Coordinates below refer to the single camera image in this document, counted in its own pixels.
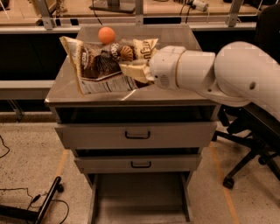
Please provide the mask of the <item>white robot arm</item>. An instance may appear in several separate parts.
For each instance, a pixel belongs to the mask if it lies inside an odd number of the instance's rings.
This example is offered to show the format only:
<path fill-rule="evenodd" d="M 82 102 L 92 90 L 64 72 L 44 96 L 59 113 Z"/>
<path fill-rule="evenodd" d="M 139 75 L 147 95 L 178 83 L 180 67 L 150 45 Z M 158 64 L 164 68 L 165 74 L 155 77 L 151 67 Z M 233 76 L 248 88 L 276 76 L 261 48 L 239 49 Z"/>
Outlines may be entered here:
<path fill-rule="evenodd" d="M 233 42 L 218 53 L 168 45 L 150 60 L 123 62 L 122 72 L 158 87 L 188 89 L 231 107 L 255 105 L 280 120 L 280 65 L 259 47 Z"/>

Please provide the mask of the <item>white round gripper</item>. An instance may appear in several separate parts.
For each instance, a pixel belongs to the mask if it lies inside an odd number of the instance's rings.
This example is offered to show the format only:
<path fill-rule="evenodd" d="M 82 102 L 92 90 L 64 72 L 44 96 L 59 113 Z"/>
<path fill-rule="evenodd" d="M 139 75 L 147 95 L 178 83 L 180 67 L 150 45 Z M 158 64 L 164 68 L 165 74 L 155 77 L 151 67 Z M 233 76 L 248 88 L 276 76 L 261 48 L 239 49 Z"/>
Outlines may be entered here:
<path fill-rule="evenodd" d="M 168 45 L 157 51 L 147 65 L 126 65 L 119 67 L 124 75 L 142 83 L 153 82 L 160 88 L 177 89 L 177 67 L 186 51 L 183 46 Z"/>

